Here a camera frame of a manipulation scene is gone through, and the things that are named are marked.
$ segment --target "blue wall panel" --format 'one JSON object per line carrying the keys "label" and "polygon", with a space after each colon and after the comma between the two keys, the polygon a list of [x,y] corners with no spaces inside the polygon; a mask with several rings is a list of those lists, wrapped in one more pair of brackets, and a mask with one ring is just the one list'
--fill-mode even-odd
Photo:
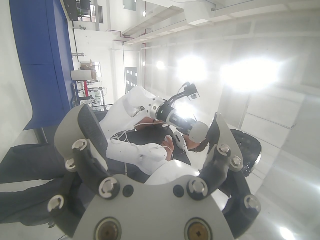
{"label": "blue wall panel", "polygon": [[71,109],[73,70],[60,0],[9,0],[12,27],[33,116],[25,129],[59,124]]}
{"label": "blue wall panel", "polygon": [[21,66],[25,86],[32,105],[33,128],[47,126],[51,121],[62,120],[65,112],[53,64]]}
{"label": "blue wall panel", "polygon": [[10,0],[10,12],[20,64],[53,64],[46,0]]}

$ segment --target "white wall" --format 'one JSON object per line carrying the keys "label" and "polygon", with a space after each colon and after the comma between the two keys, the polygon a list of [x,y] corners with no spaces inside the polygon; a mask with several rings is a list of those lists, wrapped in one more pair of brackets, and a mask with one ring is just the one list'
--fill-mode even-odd
{"label": "white wall", "polygon": [[77,44],[78,52],[83,52],[85,57],[79,57],[79,61],[98,61],[101,66],[102,87],[107,88],[105,95],[106,103],[113,103],[113,91],[112,91],[112,74],[111,74],[111,62],[109,49],[112,48],[112,39],[116,34],[102,31],[92,30],[74,30],[75,41]]}
{"label": "white wall", "polygon": [[21,72],[10,18],[9,0],[0,0],[0,162],[32,117],[32,107]]}
{"label": "white wall", "polygon": [[122,0],[110,0],[111,29],[125,31],[137,22],[137,11],[123,8]]}

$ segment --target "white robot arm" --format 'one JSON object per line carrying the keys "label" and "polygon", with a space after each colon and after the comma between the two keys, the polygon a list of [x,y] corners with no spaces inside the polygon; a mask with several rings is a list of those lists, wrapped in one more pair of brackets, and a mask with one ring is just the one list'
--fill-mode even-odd
{"label": "white robot arm", "polygon": [[194,142],[203,141],[208,131],[207,125],[193,119],[181,118],[171,106],[174,100],[184,96],[197,97],[197,89],[194,84],[188,84],[182,93],[169,101],[156,97],[140,86],[132,88],[129,93],[111,106],[100,122],[108,142],[106,157],[134,164],[147,175],[151,175],[167,162],[167,152],[158,144],[134,145],[111,140],[112,136],[118,132],[134,129],[135,125],[144,117],[162,120],[167,124],[174,125],[184,134],[189,135]]}
{"label": "white robot arm", "polygon": [[[100,127],[88,105],[71,109],[60,123],[55,146],[64,157],[68,172],[58,193],[48,202],[55,224],[74,240],[239,238],[252,225],[261,206],[250,193],[241,172],[241,151],[221,115],[215,114],[204,135],[209,139],[209,152],[200,173],[177,160],[163,164],[165,149],[159,145],[138,146],[109,138],[118,131],[133,128],[145,113],[174,124],[195,139],[204,138],[195,131],[201,124],[179,118],[171,107],[175,98],[162,103],[159,98],[159,103],[135,104],[136,100],[130,96],[134,92],[115,103],[119,110],[107,113],[105,121],[115,125],[109,127],[102,122]],[[147,100],[148,93],[142,92],[142,99]],[[154,115],[148,109],[152,105]],[[121,117],[112,118],[120,111],[120,115],[131,120],[129,123]],[[153,173],[150,177],[153,180],[143,184],[122,174],[111,176],[105,171],[107,167],[98,163],[106,155],[117,160],[121,155],[125,162]],[[78,176],[96,194],[84,213],[74,209],[70,197],[73,181]],[[216,189],[230,195],[223,211],[210,197]]]}

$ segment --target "floor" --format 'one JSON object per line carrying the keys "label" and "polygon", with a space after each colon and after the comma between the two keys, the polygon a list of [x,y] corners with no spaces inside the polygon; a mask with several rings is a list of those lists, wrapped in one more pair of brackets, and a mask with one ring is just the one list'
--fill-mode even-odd
{"label": "floor", "polygon": [[[38,143],[33,130],[22,131],[13,146]],[[29,187],[41,185],[47,181],[35,180],[1,184],[0,191],[21,191]],[[24,226],[21,223],[0,224],[0,239],[21,240],[57,240],[64,234],[58,227],[48,228],[47,224]]]}

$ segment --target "person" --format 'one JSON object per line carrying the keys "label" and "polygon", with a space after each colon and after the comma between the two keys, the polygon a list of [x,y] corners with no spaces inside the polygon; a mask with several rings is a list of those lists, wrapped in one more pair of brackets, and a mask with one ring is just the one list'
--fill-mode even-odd
{"label": "person", "polygon": [[[175,141],[169,138],[165,140],[167,135],[173,134],[168,126],[163,127],[162,122],[151,118],[145,118],[140,123],[146,122],[152,124],[142,125],[136,131],[128,132],[126,141],[138,145],[157,143],[166,146],[168,161],[174,158],[190,165],[187,155],[175,145]],[[189,149],[197,149],[200,145],[184,138]],[[108,172],[112,175],[127,174],[142,183],[149,177],[135,165],[128,164],[126,171],[123,162],[107,159],[107,164]],[[31,180],[48,182],[23,191],[0,192],[0,223],[20,222],[28,226],[52,224],[47,204],[57,194],[66,172],[64,159],[53,144],[27,144],[10,148],[0,163],[0,184]],[[81,203],[84,208],[95,196],[81,180],[73,183],[71,195],[74,202]]]}

